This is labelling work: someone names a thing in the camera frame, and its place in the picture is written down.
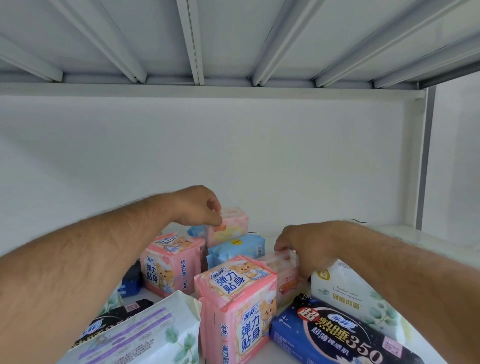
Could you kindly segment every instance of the gray vertical strip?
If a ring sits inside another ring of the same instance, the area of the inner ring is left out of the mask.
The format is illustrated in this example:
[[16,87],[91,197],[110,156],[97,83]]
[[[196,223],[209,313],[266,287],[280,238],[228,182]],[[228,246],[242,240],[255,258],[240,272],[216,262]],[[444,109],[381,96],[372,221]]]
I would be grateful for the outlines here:
[[425,202],[425,185],[427,182],[428,153],[430,151],[430,136],[432,135],[433,107],[435,104],[435,91],[437,86],[428,88],[427,109],[425,110],[425,131],[423,133],[423,148],[420,167],[420,185],[417,202],[417,221],[415,228],[421,230],[423,221],[423,204]]

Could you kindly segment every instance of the hand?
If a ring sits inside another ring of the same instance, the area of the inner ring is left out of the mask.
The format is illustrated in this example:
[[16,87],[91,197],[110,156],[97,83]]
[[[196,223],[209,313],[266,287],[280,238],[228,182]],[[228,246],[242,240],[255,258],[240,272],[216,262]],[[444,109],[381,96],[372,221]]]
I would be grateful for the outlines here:
[[222,206],[205,186],[192,186],[168,194],[173,206],[172,220],[181,225],[214,225],[222,223]]
[[342,223],[344,221],[287,226],[276,240],[274,249],[295,250],[300,260],[300,275],[308,278],[312,272],[325,270],[337,260],[335,231],[342,228]]

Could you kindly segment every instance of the purple stripe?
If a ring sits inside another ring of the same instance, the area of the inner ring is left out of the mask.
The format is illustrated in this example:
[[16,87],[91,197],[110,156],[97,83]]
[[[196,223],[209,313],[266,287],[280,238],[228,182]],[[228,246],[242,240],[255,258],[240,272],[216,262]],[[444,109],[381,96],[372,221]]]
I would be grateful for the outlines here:
[[148,315],[147,317],[143,318],[142,320],[136,322],[135,324],[133,324],[133,325],[130,326],[129,328],[127,328],[127,329],[125,329],[125,330],[123,330],[123,331],[120,331],[118,334],[112,336],[112,337],[110,338],[110,340],[108,340],[108,342],[106,342],[106,343],[104,343],[104,344],[101,344],[101,345],[99,345],[99,346],[97,346],[97,347],[95,347],[95,348],[93,348],[93,349],[90,349],[90,350],[85,351],[84,353],[82,353],[82,355],[80,355],[80,356],[78,357],[78,360],[80,360],[80,359],[82,359],[82,358],[84,358],[84,357],[86,357],[86,356],[88,356],[88,355],[96,352],[97,350],[100,350],[100,349],[103,348],[105,345],[108,345],[108,344],[110,344],[112,341],[114,341],[115,339],[119,338],[120,336],[123,336],[123,335],[129,333],[129,332],[132,331],[132,330],[135,330],[135,329],[136,329],[137,327],[139,327],[140,325],[144,324],[145,322],[147,322],[148,320],[150,320],[150,319],[153,318],[154,316],[156,316],[156,315],[158,315],[158,314],[160,314],[160,313],[162,313],[162,312],[164,312],[164,311],[166,311],[166,310],[167,310],[167,309],[164,308],[164,307],[160,308],[159,310],[153,312],[152,314]]
[[95,364],[95,363],[98,363],[100,361],[102,361],[103,359],[109,357],[110,355],[112,355],[114,352],[118,351],[119,349],[123,348],[124,346],[130,344],[132,341],[138,339],[140,336],[142,336],[143,334],[147,333],[148,331],[151,331],[155,326],[158,326],[160,325],[162,322],[164,322],[165,320],[171,318],[172,315],[171,314],[168,314],[164,317],[162,317],[161,319],[155,321],[154,323],[148,325],[147,327],[145,327],[144,329],[140,330],[139,332],[137,332],[135,335],[131,336],[130,338],[128,338],[127,340],[121,342],[120,344],[117,344],[115,345],[113,348],[111,348],[110,350],[104,352],[102,355],[96,357],[95,359],[87,362],[86,364]]

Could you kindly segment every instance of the number 350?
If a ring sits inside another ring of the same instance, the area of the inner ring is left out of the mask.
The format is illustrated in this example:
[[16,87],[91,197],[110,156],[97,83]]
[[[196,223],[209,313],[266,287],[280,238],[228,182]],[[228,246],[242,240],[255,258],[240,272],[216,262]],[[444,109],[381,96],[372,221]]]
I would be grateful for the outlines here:
[[368,356],[373,364],[380,364],[384,360],[384,357],[381,352],[377,350],[372,350],[370,352],[369,349],[372,348],[370,345],[367,345],[364,342],[360,344],[360,340],[356,336],[352,335],[350,336],[350,338],[351,340],[347,339],[345,343],[352,349],[357,348],[357,351],[359,352],[360,355]]

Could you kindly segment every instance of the person's left hand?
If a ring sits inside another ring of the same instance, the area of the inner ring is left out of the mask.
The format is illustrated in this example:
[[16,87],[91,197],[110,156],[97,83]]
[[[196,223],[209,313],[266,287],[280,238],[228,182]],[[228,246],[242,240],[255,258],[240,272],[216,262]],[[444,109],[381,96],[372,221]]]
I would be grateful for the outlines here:
[[169,193],[168,197],[172,201],[174,222],[181,225],[221,225],[219,211],[222,206],[215,194],[205,186],[187,187]]

